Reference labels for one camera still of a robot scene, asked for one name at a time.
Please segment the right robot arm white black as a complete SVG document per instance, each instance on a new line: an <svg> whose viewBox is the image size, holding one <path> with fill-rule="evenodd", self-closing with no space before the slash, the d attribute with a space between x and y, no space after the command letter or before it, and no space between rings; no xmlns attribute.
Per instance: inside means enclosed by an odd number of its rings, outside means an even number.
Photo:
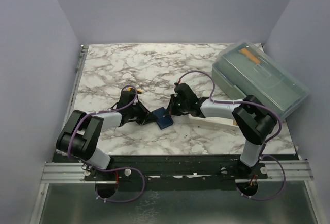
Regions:
<svg viewBox="0 0 330 224"><path fill-rule="evenodd" d="M245 137L245 145L237 166L238 175L250 178L256 172L255 165L267 142L267 137L276 125L282 127L276 113L265 107L255 96L238 100L213 100L197 97L185 83L177 84L165 110L165 116L190 114L198 118L232 119Z"/></svg>

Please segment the orange item inside box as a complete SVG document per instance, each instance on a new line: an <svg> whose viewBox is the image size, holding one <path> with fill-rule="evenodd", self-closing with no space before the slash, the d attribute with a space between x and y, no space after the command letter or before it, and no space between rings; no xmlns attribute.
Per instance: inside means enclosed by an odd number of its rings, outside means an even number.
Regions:
<svg viewBox="0 0 330 224"><path fill-rule="evenodd" d="M254 56L248 49L242 48L239 50L239 52L243 55L245 55L250 61L254 62L255 64L260 64L260 60Z"/></svg>

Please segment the black mounting rail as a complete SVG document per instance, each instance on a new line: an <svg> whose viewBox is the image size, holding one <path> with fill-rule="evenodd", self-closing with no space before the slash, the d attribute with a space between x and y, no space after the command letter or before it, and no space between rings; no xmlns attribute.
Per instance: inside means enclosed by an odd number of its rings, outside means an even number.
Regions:
<svg viewBox="0 0 330 224"><path fill-rule="evenodd" d="M110 167L118 172L121 191L234 191L236 182L266 179L263 163L248 169L238 155L114 156Z"/></svg>

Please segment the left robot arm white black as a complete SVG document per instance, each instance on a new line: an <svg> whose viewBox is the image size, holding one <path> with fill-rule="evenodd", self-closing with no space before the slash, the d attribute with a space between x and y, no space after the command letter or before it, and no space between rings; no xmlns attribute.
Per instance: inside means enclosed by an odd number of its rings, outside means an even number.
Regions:
<svg viewBox="0 0 330 224"><path fill-rule="evenodd" d="M97 175L109 180L114 175L114 167L111 157L97 147L101 131L130 122L146 125L156 120L157 117L139 101L138 91L129 88L121 91L115 109L91 114L74 110L57 139L56 148L69 158L76 157L97 167Z"/></svg>

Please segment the yellow black handled screwdriver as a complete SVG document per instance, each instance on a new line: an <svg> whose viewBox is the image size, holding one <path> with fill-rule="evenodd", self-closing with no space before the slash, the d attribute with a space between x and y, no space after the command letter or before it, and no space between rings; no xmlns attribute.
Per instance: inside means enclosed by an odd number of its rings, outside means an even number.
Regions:
<svg viewBox="0 0 330 224"><path fill-rule="evenodd" d="M128 87L128 90L131 91L131 92L133 92L133 93L142 94L142 91L141 90L138 90L138 89L136 90L136 89L134 89L132 87Z"/></svg>

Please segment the blue leather card holder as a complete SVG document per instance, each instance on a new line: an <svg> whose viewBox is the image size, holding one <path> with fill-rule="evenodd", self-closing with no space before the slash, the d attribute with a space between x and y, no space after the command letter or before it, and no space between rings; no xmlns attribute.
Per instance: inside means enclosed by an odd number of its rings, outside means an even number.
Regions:
<svg viewBox="0 0 330 224"><path fill-rule="evenodd" d="M157 117L156 123L160 130L163 130L174 124L170 116L165 116L166 109L164 107L152 111L152 114Z"/></svg>

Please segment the white plastic tray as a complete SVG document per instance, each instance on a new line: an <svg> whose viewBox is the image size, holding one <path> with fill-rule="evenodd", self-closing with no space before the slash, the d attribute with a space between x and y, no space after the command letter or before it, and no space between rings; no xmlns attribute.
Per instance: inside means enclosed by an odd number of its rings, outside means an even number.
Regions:
<svg viewBox="0 0 330 224"><path fill-rule="evenodd" d="M232 119L220 118L220 117L208 117L208 118L200 118L193 117L192 115L188 115L190 121L200 127L212 127L217 129L226 129L226 130L240 130L238 125L233 125Z"/></svg>

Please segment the grey lidded storage box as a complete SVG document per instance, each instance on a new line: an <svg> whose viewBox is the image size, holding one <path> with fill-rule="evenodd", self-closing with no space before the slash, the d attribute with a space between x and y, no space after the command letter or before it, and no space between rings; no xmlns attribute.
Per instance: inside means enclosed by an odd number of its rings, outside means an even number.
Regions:
<svg viewBox="0 0 330 224"><path fill-rule="evenodd" d="M242 48L261 63L255 64L241 54ZM281 119L295 111L310 94L308 87L248 40L230 45L218 54L212 65L212 78L230 99L254 95Z"/></svg>

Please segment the aluminium extrusion rail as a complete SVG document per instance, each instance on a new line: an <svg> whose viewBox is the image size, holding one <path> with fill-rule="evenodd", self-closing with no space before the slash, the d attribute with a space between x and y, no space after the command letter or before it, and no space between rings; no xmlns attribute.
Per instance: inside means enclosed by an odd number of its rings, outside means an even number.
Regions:
<svg viewBox="0 0 330 224"><path fill-rule="evenodd" d="M75 183L96 183L115 184L114 180L98 180L96 176L88 179L87 172L82 168L81 163L46 163L41 176L42 184L75 184ZM261 168L259 182L279 182L286 175L287 181L311 181L314 179L312 170L307 160L280 161L278 165L274 161L264 161Z"/></svg>

